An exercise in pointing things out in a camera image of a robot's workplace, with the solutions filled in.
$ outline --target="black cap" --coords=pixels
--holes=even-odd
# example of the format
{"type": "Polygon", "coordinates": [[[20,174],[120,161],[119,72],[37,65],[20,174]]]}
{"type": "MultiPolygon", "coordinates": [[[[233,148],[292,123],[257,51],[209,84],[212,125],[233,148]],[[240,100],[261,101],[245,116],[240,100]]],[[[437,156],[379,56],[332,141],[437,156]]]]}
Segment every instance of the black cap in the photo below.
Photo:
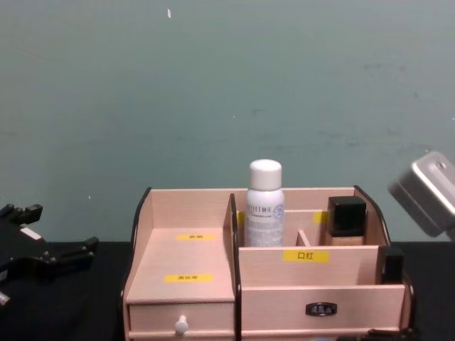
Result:
{"type": "Polygon", "coordinates": [[[365,234],[367,204],[361,197],[328,199],[328,233],[332,237],[356,237],[365,234]]]}

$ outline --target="wooden drawer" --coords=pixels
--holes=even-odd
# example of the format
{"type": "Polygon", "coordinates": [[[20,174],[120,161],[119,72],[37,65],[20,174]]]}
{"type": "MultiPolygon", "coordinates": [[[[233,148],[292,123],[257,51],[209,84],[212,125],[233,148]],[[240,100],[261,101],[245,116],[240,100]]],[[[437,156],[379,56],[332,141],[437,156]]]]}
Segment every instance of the wooden drawer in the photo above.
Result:
{"type": "Polygon", "coordinates": [[[243,330],[398,330],[405,286],[251,287],[242,291],[243,330]],[[306,314],[306,305],[331,302],[333,316],[306,314]]]}
{"type": "Polygon", "coordinates": [[[186,316],[188,332],[232,331],[234,303],[196,303],[131,305],[129,316],[133,332],[171,332],[180,316],[186,316]]]}

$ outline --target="bottle label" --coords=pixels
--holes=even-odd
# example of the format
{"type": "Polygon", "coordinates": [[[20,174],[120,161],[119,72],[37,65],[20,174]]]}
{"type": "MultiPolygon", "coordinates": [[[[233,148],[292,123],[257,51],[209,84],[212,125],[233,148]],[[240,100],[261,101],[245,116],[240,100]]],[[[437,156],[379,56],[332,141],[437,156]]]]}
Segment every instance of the bottle label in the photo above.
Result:
{"type": "Polygon", "coordinates": [[[250,247],[280,247],[283,242],[284,206],[248,205],[246,220],[250,247]]]}

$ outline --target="white bottle cap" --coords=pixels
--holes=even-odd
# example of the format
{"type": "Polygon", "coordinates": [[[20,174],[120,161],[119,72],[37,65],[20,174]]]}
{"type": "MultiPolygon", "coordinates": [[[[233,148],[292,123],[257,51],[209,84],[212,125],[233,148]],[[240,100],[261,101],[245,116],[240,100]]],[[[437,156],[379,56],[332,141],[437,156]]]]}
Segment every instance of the white bottle cap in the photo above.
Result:
{"type": "Polygon", "coordinates": [[[282,165],[273,160],[256,160],[250,164],[253,190],[278,190],[282,186],[282,165]]]}

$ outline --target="drawer pull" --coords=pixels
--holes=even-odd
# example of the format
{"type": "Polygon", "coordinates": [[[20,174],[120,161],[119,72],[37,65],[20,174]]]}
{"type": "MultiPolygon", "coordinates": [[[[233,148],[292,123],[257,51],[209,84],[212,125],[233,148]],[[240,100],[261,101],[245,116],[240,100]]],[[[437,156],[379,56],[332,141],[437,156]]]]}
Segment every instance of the drawer pull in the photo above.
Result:
{"type": "Polygon", "coordinates": [[[179,335],[184,334],[188,330],[188,323],[186,322],[186,316],[182,315],[178,318],[176,323],[176,333],[179,335]]]}

